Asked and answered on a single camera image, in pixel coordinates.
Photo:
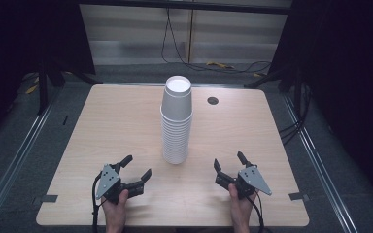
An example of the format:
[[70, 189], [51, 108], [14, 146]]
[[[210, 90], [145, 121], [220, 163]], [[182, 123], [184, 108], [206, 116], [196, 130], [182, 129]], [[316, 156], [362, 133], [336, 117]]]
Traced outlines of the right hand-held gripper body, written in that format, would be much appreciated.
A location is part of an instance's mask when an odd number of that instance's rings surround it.
[[250, 166], [238, 172], [236, 186], [241, 198], [250, 196], [256, 191], [271, 195], [272, 191], [256, 166]]

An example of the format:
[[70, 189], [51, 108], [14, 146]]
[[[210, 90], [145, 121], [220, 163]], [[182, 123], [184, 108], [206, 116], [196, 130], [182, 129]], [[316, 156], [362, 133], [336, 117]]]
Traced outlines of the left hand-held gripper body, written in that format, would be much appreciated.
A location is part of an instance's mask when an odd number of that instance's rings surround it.
[[101, 173], [100, 181], [95, 192], [95, 198], [100, 200], [104, 198], [114, 204], [120, 202], [120, 195], [124, 191], [124, 185], [120, 177], [120, 164], [106, 164]]

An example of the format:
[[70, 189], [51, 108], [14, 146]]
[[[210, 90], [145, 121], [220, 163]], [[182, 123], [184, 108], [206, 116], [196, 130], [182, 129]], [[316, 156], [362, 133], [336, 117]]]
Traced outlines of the stack of white paper cups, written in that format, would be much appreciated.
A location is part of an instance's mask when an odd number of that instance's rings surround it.
[[161, 115], [163, 158], [171, 164], [181, 164], [188, 156], [188, 144], [193, 110], [189, 119], [174, 122]]

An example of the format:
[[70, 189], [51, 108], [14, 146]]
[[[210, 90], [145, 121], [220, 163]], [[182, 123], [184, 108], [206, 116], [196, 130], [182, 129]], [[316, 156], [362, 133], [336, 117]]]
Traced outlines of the person's left hand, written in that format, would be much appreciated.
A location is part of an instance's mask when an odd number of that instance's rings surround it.
[[125, 225], [126, 221], [126, 202], [128, 199], [128, 191], [125, 189], [119, 195], [119, 200], [116, 204], [102, 197], [102, 208], [104, 210], [106, 226], [107, 225]]

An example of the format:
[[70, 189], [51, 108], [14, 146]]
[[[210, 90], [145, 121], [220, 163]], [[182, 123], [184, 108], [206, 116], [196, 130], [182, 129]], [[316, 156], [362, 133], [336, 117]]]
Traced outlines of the person's right hand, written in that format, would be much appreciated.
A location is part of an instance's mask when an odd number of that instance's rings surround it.
[[252, 202], [256, 198], [254, 192], [249, 199], [240, 199], [236, 186], [232, 183], [228, 186], [230, 195], [230, 213], [234, 228], [244, 229], [249, 227], [250, 216], [253, 209]]

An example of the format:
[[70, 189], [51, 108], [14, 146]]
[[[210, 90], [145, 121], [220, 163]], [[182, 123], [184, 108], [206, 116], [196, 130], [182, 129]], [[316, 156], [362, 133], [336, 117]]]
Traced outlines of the black metal stand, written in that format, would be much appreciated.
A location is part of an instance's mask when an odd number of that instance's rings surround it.
[[278, 89], [282, 93], [288, 93], [292, 87], [294, 88], [294, 108], [300, 111], [302, 78], [300, 70], [295, 65], [285, 65], [283, 68], [269, 72], [254, 83], [245, 84], [244, 88], [257, 89], [267, 82], [276, 80], [280, 81]]
[[78, 68], [68, 64], [66, 61], [58, 57], [48, 57], [41, 60], [39, 63], [39, 96], [40, 105], [38, 114], [41, 115], [49, 107], [48, 97], [48, 81], [51, 81], [55, 87], [63, 87], [65, 79], [62, 75], [63, 72], [70, 72], [80, 80], [91, 84], [102, 84], [86, 73], [80, 71]]

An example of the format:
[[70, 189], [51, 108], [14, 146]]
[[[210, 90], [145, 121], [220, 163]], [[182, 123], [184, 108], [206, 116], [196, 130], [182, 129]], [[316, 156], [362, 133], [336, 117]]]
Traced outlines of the black curtain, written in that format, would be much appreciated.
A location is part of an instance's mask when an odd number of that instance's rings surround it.
[[0, 0], [0, 121], [24, 75], [46, 67], [53, 85], [60, 71], [95, 72], [80, 4], [73, 0]]
[[373, 185], [373, 0], [292, 0], [271, 68], [291, 64]]

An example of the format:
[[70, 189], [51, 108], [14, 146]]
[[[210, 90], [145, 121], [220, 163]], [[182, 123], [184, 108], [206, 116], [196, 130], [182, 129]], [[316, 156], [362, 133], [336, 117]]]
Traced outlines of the black overhead beam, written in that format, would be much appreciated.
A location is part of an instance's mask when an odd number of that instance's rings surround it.
[[123, 6], [159, 9], [199, 10], [229, 13], [254, 13], [288, 15], [291, 8], [256, 5], [220, 4], [208, 2], [188, 2], [175, 0], [76, 0], [79, 4], [99, 6]]

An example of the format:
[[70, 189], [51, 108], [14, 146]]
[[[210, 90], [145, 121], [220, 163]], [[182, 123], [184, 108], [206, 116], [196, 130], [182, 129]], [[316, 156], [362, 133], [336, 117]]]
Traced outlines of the metal floor rail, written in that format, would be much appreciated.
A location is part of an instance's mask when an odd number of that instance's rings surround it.
[[326, 167], [322, 162], [322, 158], [317, 151], [317, 148], [312, 138], [310, 137], [308, 130], [301, 125], [301, 120], [295, 113], [295, 108], [292, 100], [287, 94], [283, 95], [283, 99], [285, 101], [291, 120], [296, 125], [296, 133], [309, 156], [309, 159], [322, 184], [322, 188], [334, 213], [338, 218], [338, 221], [340, 222], [344, 233], [358, 233], [353, 218], [350, 215], [350, 212], [345, 205], [345, 202], [342, 200], [337, 188], [335, 187], [332, 178], [329, 176], [329, 173], [327, 172]]
[[43, 110], [39, 110], [39, 114], [34, 116], [34, 121], [28, 128], [28, 132], [24, 137], [21, 137], [21, 144], [14, 153], [11, 163], [6, 167], [5, 173], [0, 177], [0, 208], [4, 203], [8, 193], [17, 178], [21, 167], [23, 166], [29, 152], [33, 148], [33, 145], [38, 138], [42, 128], [44, 127], [53, 106], [53, 103], [59, 96], [61, 88], [56, 88], [53, 91], [50, 102], [44, 107]]

